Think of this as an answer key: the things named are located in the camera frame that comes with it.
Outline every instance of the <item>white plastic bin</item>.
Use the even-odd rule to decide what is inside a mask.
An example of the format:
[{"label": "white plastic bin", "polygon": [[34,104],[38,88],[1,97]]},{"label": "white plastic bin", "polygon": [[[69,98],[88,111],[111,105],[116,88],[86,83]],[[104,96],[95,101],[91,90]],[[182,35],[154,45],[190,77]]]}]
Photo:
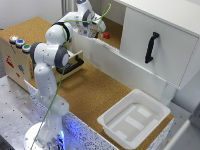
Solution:
[{"label": "white plastic bin", "polygon": [[126,149],[136,149],[169,115],[170,109],[133,90],[98,118],[105,133]]}]

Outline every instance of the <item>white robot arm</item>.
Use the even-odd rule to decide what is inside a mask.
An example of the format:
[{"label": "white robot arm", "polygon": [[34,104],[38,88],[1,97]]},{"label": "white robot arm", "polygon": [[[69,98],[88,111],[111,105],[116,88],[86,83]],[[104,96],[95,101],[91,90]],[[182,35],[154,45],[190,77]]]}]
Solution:
[{"label": "white robot arm", "polygon": [[[73,27],[90,31],[99,28],[99,32],[106,29],[104,22],[100,22],[101,16],[94,13],[88,0],[77,0],[77,7],[78,12],[67,13],[46,32],[47,43],[34,43],[30,49],[30,56],[36,64],[34,77],[38,90],[35,97],[47,108],[51,105],[57,91],[52,66],[62,68],[67,65],[69,55],[63,43],[72,37]],[[62,116],[68,111],[69,104],[65,99],[57,96],[37,136],[38,147],[43,150],[55,149],[49,147],[49,143],[58,138],[62,131]]]}]

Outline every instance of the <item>black handle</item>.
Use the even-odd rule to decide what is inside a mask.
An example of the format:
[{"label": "black handle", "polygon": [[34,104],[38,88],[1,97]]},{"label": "black handle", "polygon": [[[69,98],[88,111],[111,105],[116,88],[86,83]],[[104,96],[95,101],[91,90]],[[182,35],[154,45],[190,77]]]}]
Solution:
[{"label": "black handle", "polygon": [[148,49],[147,49],[147,54],[145,57],[145,63],[148,64],[149,62],[151,62],[153,60],[153,57],[151,57],[151,53],[153,50],[153,46],[154,46],[154,40],[157,39],[160,35],[156,32],[153,32],[153,36],[151,37],[150,41],[149,41],[149,45],[148,45]]},{"label": "black handle", "polygon": [[[65,72],[63,75],[68,74],[69,72],[73,71],[74,69],[78,68],[79,66],[81,66],[82,64],[84,64],[84,61],[77,56],[75,56],[75,60],[77,61],[76,64],[74,64],[71,67],[66,67],[65,68]],[[56,70],[58,71],[58,73],[62,74],[63,73],[63,69],[62,68],[56,68]]]}]

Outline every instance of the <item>brown work surface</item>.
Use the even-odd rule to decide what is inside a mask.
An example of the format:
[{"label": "brown work surface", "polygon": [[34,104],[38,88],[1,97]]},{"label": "brown work surface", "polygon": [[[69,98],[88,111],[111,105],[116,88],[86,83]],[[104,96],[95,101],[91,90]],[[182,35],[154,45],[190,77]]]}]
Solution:
[{"label": "brown work surface", "polygon": [[0,37],[9,42],[12,35],[19,36],[26,44],[32,45],[35,42],[46,42],[45,33],[51,24],[40,17],[35,17],[12,27],[0,31]]},{"label": "brown work surface", "polygon": [[103,21],[106,24],[105,32],[110,33],[110,38],[106,39],[106,38],[101,37],[100,35],[98,36],[98,38],[120,49],[123,26],[107,18],[103,18]]},{"label": "brown work surface", "polygon": [[[36,87],[34,79],[29,82]],[[131,89],[85,62],[80,71],[63,80],[58,94],[69,102],[72,113],[122,150],[105,134],[97,118],[129,92]],[[147,149],[172,119],[169,115],[137,150]]]}]

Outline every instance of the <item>green cable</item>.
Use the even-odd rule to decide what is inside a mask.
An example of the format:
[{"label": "green cable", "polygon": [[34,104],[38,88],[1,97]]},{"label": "green cable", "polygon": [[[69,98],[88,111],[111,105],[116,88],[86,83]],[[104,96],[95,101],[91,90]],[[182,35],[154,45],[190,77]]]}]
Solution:
[{"label": "green cable", "polygon": [[[100,19],[101,19],[101,21],[102,21],[103,17],[110,11],[111,4],[109,3],[109,4],[106,6],[106,8],[105,8],[104,11],[103,11],[103,15],[102,15],[100,18],[96,19],[96,20],[90,20],[90,21],[68,20],[68,21],[65,21],[65,22],[69,22],[69,21],[75,21],[75,22],[93,22],[93,21],[97,21],[97,20],[100,20]],[[66,34],[65,34],[65,32],[64,32],[64,28],[63,28],[63,27],[62,27],[62,30],[63,30],[63,34],[64,34],[64,37],[65,37],[65,41],[67,41],[67,37],[66,37]],[[62,78],[63,78],[64,72],[65,72],[65,67],[64,67],[64,69],[63,69],[63,72],[62,72],[62,75],[61,75],[61,78],[60,78],[60,82],[59,82],[58,88],[57,88],[57,90],[56,90],[56,94],[54,95],[54,98],[53,98],[53,100],[52,100],[52,102],[51,102],[51,104],[50,104],[50,106],[49,106],[49,108],[48,108],[48,110],[47,110],[47,112],[46,112],[46,114],[45,114],[45,117],[44,117],[44,119],[42,120],[42,123],[41,123],[41,125],[40,125],[40,128],[39,128],[39,130],[38,130],[38,132],[37,132],[37,135],[36,135],[36,137],[35,137],[35,139],[34,139],[34,141],[33,141],[33,144],[32,144],[32,146],[31,146],[30,150],[32,150],[33,145],[34,145],[34,143],[35,143],[35,141],[36,141],[36,139],[37,139],[37,137],[38,137],[38,134],[39,134],[39,132],[40,132],[40,130],[41,130],[41,128],[42,128],[42,125],[43,125],[43,123],[44,123],[44,121],[45,121],[45,119],[46,119],[46,117],[47,117],[47,115],[48,115],[48,113],[49,113],[49,111],[50,111],[50,109],[51,109],[51,107],[52,107],[54,101],[55,101],[56,96],[58,95],[58,91],[59,91],[60,86],[61,86],[61,83],[62,83]]]}]

